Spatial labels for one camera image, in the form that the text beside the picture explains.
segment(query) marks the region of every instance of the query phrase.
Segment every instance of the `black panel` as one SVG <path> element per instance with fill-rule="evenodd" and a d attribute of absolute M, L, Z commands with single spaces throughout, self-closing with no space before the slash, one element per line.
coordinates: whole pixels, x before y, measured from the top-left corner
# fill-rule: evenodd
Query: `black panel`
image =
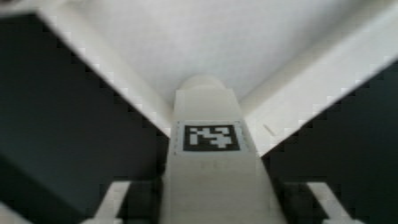
<path fill-rule="evenodd" d="M 262 157 L 282 182 L 328 183 L 348 213 L 367 224 L 398 223 L 396 127 L 398 63 Z"/>
<path fill-rule="evenodd" d="M 37 18 L 0 20 L 0 201 L 76 223 L 115 179 L 158 178 L 166 141 Z"/>

